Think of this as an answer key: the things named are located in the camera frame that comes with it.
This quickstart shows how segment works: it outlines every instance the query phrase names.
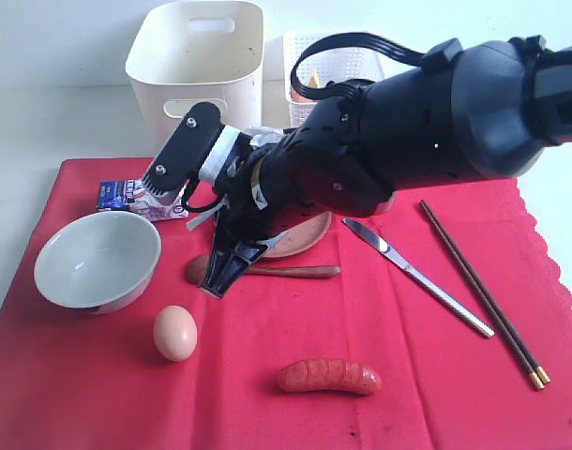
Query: brown egg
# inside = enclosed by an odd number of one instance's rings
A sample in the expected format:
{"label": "brown egg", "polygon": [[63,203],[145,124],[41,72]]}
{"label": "brown egg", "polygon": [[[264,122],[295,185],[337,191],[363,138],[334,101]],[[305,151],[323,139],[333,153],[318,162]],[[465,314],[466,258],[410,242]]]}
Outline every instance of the brown egg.
{"label": "brown egg", "polygon": [[184,361],[196,348],[196,322],[182,307],[165,307],[155,319],[153,339],[160,353],[170,361]]}

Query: hot dog sausage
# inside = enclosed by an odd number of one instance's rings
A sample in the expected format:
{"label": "hot dog sausage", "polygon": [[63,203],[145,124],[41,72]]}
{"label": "hot dog sausage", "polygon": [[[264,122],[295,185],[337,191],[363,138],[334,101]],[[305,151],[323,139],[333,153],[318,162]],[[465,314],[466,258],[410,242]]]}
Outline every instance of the hot dog sausage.
{"label": "hot dog sausage", "polygon": [[382,388],[380,375],[370,367],[344,359],[303,359],[278,373],[286,392],[337,390],[368,396]]}

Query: chopstick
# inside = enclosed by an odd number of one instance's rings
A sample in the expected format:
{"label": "chopstick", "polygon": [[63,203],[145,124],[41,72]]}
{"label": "chopstick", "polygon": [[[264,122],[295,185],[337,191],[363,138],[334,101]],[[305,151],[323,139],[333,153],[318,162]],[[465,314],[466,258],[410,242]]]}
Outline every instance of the chopstick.
{"label": "chopstick", "polygon": [[436,229],[436,232],[442,238],[451,255],[453,258],[455,258],[459,268],[463,271],[463,274],[467,280],[474,287],[475,292],[482,301],[484,308],[490,315],[490,318],[495,322],[496,327],[503,335],[504,340],[510,348],[510,351],[517,358],[519,365],[526,372],[526,375],[532,382],[534,388],[543,389],[545,387],[545,383],[550,382],[549,375],[545,369],[543,369],[542,366],[540,366],[540,364],[536,361],[534,354],[523,341],[519,335],[518,330],[501,310],[501,307],[499,307],[498,303],[496,300],[494,300],[489,290],[486,288],[486,286],[484,286],[484,283],[480,277],[469,264],[467,259],[463,256],[453,239],[444,228],[441,221],[436,217],[434,212],[429,207],[428,203],[422,200],[419,204],[424,209],[429,221]]}

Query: white plastic bin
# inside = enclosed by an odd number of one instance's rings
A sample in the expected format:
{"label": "white plastic bin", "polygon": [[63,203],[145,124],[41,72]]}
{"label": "white plastic bin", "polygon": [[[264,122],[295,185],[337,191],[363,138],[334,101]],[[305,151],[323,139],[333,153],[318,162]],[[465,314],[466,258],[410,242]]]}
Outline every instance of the white plastic bin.
{"label": "white plastic bin", "polygon": [[224,124],[261,124],[263,12],[242,1],[175,2],[151,10],[126,61],[144,120],[160,148],[197,102]]}
{"label": "white plastic bin", "polygon": [[[291,127],[301,125],[315,107],[315,102],[293,101],[290,85],[290,72],[300,54],[312,43],[321,38],[338,33],[308,33],[289,31],[284,34],[284,80],[285,96],[288,101]],[[343,82],[351,78],[365,78],[378,82],[384,78],[380,55],[367,49],[335,49],[312,55],[298,67],[298,78],[302,84],[308,84],[313,70],[317,70],[324,87],[327,82]]]}

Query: knife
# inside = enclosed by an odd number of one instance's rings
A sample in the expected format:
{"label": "knife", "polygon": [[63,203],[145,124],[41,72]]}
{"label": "knife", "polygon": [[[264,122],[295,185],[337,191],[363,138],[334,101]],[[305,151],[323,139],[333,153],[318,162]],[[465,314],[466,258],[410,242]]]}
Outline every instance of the knife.
{"label": "knife", "polygon": [[342,220],[353,232],[378,250],[382,256],[386,257],[390,262],[394,263],[403,272],[415,279],[424,288],[430,291],[437,299],[439,299],[445,306],[450,308],[455,314],[467,322],[475,331],[480,333],[485,338],[494,336],[494,331],[480,321],[475,315],[464,305],[459,303],[448,293],[443,291],[439,286],[433,283],[429,278],[424,276],[421,272],[415,269],[407,260],[405,260],[400,253],[398,253],[390,244],[383,240],[383,238],[373,230],[366,227],[363,223],[358,222],[352,218],[344,218]]}

